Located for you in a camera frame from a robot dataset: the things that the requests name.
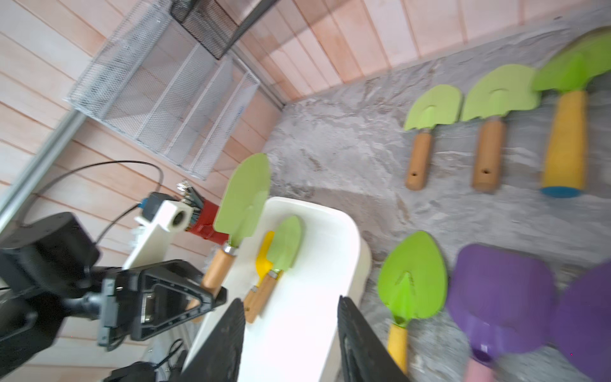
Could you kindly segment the pink handled purple shovel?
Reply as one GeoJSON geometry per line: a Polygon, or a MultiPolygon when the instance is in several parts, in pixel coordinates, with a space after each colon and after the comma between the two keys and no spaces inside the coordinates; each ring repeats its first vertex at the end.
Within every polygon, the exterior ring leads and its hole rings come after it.
{"type": "Polygon", "coordinates": [[[466,335],[466,381],[492,381],[495,362],[547,344],[556,289],[541,259],[482,244],[457,256],[446,308],[466,335]]]}

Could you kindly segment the bright green yellow-handled shovel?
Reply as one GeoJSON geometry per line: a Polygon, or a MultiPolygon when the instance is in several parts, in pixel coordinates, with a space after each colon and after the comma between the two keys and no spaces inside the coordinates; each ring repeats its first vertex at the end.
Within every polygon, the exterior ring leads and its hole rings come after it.
{"type": "Polygon", "coordinates": [[[531,88],[554,90],[559,98],[544,159],[541,192],[577,197],[586,189],[588,84],[610,71],[610,27],[591,30],[558,51],[539,71],[531,88]]]}

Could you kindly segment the small yellow shovel wooden handle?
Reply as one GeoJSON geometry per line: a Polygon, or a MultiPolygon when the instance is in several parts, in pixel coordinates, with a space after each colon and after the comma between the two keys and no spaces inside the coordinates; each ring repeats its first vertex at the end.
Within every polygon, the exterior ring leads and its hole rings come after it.
{"type": "Polygon", "coordinates": [[[256,257],[256,272],[257,275],[259,277],[258,282],[256,283],[255,286],[253,286],[250,291],[248,291],[248,294],[246,296],[246,298],[244,299],[243,303],[244,303],[244,308],[246,311],[250,310],[250,305],[252,304],[252,302],[254,301],[255,297],[256,297],[256,292],[259,289],[260,284],[263,281],[264,276],[267,274],[267,272],[270,271],[270,269],[272,268],[273,264],[272,262],[270,262],[267,259],[267,253],[269,251],[269,248],[271,246],[271,243],[274,239],[275,236],[275,232],[268,232],[262,243],[261,246],[259,248],[259,253],[256,257]]]}

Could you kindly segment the green shovel wooden handle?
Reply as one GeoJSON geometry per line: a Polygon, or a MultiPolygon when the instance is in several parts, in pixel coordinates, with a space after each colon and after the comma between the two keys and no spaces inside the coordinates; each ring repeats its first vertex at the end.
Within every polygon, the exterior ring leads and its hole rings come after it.
{"type": "Polygon", "coordinates": [[[512,111],[530,111],[541,95],[532,88],[536,70],[526,65],[502,65],[486,74],[469,91],[461,112],[463,122],[481,119],[472,176],[472,187],[494,193],[501,184],[502,150],[506,137],[504,118],[512,111]]]}
{"type": "Polygon", "coordinates": [[[462,92],[448,84],[439,84],[412,105],[404,123],[404,130],[416,130],[405,186],[420,191],[426,185],[433,147],[433,130],[439,125],[451,125],[461,113],[462,92]]]}

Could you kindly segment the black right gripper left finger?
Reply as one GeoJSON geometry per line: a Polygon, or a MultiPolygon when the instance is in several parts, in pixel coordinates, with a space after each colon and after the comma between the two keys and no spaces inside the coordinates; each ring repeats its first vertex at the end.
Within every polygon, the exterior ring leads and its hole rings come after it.
{"type": "Polygon", "coordinates": [[[237,381],[245,324],[243,302],[234,299],[206,342],[181,372],[180,381],[237,381]]]}

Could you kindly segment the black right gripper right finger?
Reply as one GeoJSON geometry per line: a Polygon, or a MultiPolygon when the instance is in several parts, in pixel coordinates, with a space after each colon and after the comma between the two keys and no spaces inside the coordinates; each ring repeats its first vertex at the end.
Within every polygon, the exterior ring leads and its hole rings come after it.
{"type": "Polygon", "coordinates": [[[339,297],[337,331],[345,381],[409,381],[348,296],[339,297]]]}

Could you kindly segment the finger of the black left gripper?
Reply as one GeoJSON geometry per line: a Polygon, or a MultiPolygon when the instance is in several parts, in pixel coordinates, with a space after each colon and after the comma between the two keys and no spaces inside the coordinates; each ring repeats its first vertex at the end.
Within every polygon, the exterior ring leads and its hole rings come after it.
{"type": "Polygon", "coordinates": [[[130,309],[129,335],[143,342],[226,304],[228,292],[218,294],[201,286],[204,274],[184,260],[168,260],[128,271],[129,291],[135,294],[130,309]]]}

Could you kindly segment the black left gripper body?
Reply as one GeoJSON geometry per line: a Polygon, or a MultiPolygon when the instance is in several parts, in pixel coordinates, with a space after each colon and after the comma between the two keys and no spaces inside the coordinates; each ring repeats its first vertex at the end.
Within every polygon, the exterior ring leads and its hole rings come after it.
{"type": "Polygon", "coordinates": [[[99,323],[107,351],[134,328],[135,278],[122,267],[100,267],[100,251],[73,213],[56,213],[21,226],[1,241],[1,375],[53,346],[67,318],[99,323]]]}

